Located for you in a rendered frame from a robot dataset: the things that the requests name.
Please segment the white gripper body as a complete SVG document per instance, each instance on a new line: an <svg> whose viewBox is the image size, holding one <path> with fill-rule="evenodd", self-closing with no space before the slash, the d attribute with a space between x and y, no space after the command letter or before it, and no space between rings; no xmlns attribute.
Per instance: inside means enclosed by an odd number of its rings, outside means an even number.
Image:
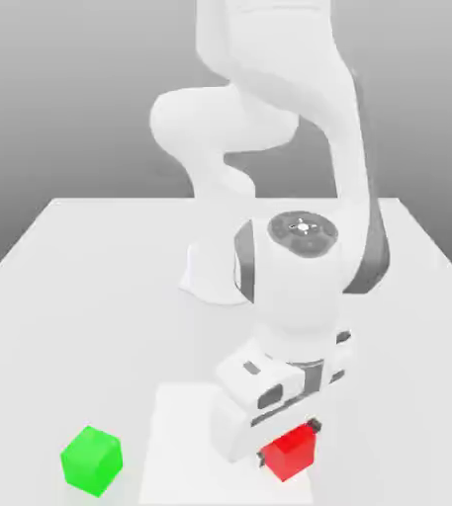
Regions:
<svg viewBox="0 0 452 506"><path fill-rule="evenodd" d="M212 397L210 440L213 448L228 462L254 456L274 440L317 417L317 394L299 399L253 423L248 415L223 391Z"/></svg>

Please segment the small red cube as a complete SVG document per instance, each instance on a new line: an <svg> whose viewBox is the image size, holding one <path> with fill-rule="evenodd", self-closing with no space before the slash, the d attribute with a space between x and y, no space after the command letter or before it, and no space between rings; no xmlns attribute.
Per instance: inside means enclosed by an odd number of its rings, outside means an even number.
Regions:
<svg viewBox="0 0 452 506"><path fill-rule="evenodd" d="M265 465L282 482L311 466L315 461L316 436L307 423L274 440L259 452Z"/></svg>

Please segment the small green cube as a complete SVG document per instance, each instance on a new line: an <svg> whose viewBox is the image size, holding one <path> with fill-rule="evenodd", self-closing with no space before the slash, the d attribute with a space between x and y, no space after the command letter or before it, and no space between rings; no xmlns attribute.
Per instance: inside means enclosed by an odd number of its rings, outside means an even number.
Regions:
<svg viewBox="0 0 452 506"><path fill-rule="evenodd" d="M100 497L123 468L121 441L86 426L60 453L60 462L69 485Z"/></svg>

